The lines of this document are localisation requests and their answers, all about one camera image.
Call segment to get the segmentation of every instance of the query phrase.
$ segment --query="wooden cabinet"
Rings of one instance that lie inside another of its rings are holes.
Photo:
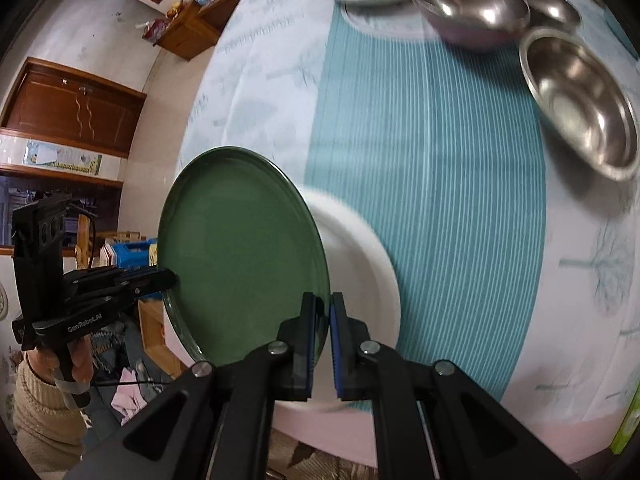
[[[169,24],[158,45],[185,60],[196,57],[218,38],[240,0],[213,0],[200,7],[189,2]]]
[[[28,58],[0,115],[1,132],[127,157],[143,93]]]

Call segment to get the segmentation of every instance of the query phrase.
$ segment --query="floor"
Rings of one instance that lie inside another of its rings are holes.
[[[163,50],[151,69],[122,187],[119,230],[158,234],[187,118],[212,54],[213,47],[187,62]]]

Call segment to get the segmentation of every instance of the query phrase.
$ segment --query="blue gripper pad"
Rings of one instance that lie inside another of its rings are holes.
[[[338,338],[338,325],[335,319],[335,309],[332,303],[329,306],[329,327],[331,330],[331,354],[334,361],[334,386],[335,393],[342,398],[342,356],[340,355],[340,339]]]

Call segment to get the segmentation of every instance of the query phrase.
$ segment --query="pink cloth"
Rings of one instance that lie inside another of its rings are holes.
[[[137,380],[138,378],[134,371],[128,368],[122,369],[121,383],[130,383]],[[138,384],[121,384],[111,400],[111,406],[124,416],[122,419],[122,425],[124,426],[132,416],[146,406],[146,400],[143,399]]]

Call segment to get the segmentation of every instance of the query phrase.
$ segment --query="screw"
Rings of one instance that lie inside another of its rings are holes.
[[[191,373],[196,377],[206,377],[213,371],[213,366],[206,361],[200,361],[191,367]]]
[[[438,375],[451,375],[456,371],[456,367],[451,361],[438,361],[434,368]]]
[[[271,341],[268,346],[269,353],[271,355],[284,354],[289,349],[289,346],[284,341]]]
[[[360,343],[360,351],[363,354],[377,354],[380,352],[380,343],[376,341],[363,341]]]

